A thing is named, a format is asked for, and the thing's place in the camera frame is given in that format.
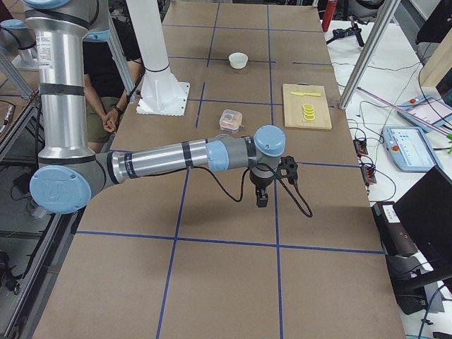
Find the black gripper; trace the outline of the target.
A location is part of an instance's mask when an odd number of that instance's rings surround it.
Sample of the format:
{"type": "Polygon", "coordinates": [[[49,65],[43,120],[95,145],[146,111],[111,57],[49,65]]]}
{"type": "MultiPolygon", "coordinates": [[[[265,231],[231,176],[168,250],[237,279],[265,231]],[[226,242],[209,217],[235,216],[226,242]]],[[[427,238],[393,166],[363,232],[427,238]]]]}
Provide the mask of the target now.
{"type": "Polygon", "coordinates": [[[273,182],[275,175],[268,165],[258,165],[250,172],[250,180],[256,187],[256,206],[266,208],[268,205],[268,194],[266,188],[273,182]]]}

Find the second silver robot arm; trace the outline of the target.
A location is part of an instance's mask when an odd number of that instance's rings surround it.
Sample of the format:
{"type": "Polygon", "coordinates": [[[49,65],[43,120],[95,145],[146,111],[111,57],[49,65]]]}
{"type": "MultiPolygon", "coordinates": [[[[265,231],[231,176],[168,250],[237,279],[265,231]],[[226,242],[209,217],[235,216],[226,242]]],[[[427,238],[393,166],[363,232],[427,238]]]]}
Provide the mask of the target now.
{"type": "Polygon", "coordinates": [[[18,70],[38,70],[35,34],[21,20],[1,22],[1,52],[18,70]]]}

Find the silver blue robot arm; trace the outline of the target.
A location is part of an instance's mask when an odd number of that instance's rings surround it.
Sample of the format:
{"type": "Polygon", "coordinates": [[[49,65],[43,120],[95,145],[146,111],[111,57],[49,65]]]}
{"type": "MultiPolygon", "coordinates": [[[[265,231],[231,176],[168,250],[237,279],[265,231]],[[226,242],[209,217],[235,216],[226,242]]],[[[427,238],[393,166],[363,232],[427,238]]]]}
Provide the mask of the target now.
{"type": "Polygon", "coordinates": [[[56,214],[73,213],[102,190],[139,177],[191,168],[210,172],[245,167],[256,187],[281,178],[284,132],[262,126],[253,136],[221,135],[136,152],[97,154],[88,147],[83,39],[106,40],[111,17],[106,1],[26,1],[25,22],[35,32],[45,146],[30,180],[34,201],[56,214]]]}

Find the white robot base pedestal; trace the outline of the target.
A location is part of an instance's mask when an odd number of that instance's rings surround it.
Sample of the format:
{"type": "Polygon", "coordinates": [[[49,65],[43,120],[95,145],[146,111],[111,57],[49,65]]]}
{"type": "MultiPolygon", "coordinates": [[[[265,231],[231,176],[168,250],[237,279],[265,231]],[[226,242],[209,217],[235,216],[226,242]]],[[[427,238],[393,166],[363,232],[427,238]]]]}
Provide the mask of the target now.
{"type": "Polygon", "coordinates": [[[137,112],[181,117],[190,84],[171,72],[157,2],[132,0],[127,6],[145,69],[137,112]]]}

